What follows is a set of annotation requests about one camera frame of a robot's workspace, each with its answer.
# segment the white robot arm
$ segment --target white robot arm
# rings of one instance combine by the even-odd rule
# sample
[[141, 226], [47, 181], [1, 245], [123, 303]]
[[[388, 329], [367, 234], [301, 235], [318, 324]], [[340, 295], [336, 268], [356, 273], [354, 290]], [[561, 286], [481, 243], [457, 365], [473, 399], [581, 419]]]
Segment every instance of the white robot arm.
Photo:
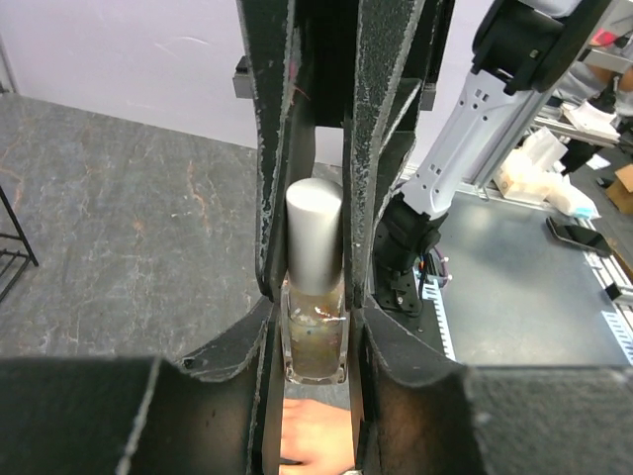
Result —
[[[542, 13], [519, 10], [520, 15], [531, 13], [534, 18], [530, 22], [543, 17], [540, 27], [544, 32], [553, 32], [560, 24], [547, 19], [545, 15], [552, 18], [569, 17], [579, 7], [581, 0], [530, 0], [521, 3]], [[505, 40], [521, 41], [522, 37]], [[577, 46], [575, 54], [580, 53], [581, 46]], [[532, 59], [536, 61], [539, 54], [544, 54], [541, 49], [535, 47], [528, 54], [532, 54]], [[402, 187], [405, 203], [417, 213], [426, 213], [431, 221], [443, 216], [461, 180], [476, 164], [483, 165], [477, 184], [485, 185], [547, 100], [547, 91], [535, 90], [532, 84], [514, 90], [516, 88], [508, 89], [508, 82], [511, 82], [511, 77], [499, 74], [494, 68], [477, 70], [475, 67], [468, 74], [445, 128], [426, 160]]]
[[485, 186], [596, 31], [610, 0], [496, 0], [473, 43], [473, 67], [449, 121], [392, 198], [374, 242], [375, 296], [414, 317], [410, 270], [440, 239], [465, 175]]

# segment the white wall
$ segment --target white wall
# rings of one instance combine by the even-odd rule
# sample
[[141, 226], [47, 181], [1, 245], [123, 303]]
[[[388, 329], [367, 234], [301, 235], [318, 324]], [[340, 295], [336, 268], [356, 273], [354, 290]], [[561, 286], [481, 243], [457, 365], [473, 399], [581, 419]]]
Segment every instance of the white wall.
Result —
[[[448, 119], [491, 3], [457, 0], [411, 163]], [[243, 55], [235, 0], [0, 0], [0, 38], [25, 96], [256, 146], [252, 103], [231, 83]], [[341, 131], [317, 132], [317, 160], [340, 163], [341, 149]]]

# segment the gray table surface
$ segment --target gray table surface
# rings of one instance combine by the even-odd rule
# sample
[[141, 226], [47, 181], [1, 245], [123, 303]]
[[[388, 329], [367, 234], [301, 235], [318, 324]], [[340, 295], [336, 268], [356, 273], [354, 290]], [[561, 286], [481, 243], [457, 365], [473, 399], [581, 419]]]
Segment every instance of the gray table surface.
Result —
[[603, 136], [599, 136], [591, 132], [583, 132], [578, 130], [572, 124], [560, 120], [556, 121], [547, 117], [535, 117], [532, 125], [538, 128], [547, 127], [555, 136], [576, 139], [578, 141], [591, 143], [593, 145], [615, 147], [618, 143], [618, 139], [607, 139]]
[[554, 240], [547, 213], [458, 194], [441, 249], [460, 361], [477, 365], [628, 364], [602, 311], [613, 312], [582, 252]]
[[[316, 175], [340, 173], [318, 166]], [[5, 95], [0, 184], [42, 263], [0, 304], [0, 355], [175, 358], [259, 296], [252, 149]], [[605, 306], [590, 270], [545, 242], [542, 216], [471, 197], [455, 205], [442, 245], [455, 275], [446, 305], [459, 358], [623, 359], [599, 320]], [[568, 279], [557, 292], [554, 275]], [[345, 385], [287, 394], [348, 405]]]

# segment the smartphone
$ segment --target smartphone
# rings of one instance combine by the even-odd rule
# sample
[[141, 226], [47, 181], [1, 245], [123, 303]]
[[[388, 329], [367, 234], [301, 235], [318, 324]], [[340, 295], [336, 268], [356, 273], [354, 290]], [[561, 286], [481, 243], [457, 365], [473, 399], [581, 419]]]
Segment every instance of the smartphone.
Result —
[[606, 239], [598, 231], [588, 230], [579, 225], [557, 223], [553, 218], [548, 218], [545, 222], [552, 235], [559, 240], [583, 250], [592, 250], [600, 257], [608, 257], [612, 253]]

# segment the human hand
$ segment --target human hand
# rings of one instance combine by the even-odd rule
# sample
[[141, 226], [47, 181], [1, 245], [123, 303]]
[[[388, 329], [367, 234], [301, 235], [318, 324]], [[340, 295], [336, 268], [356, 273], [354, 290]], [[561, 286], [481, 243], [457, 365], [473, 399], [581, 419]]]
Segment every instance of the human hand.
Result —
[[339, 475], [354, 466], [349, 411], [308, 399], [284, 399], [279, 475]]

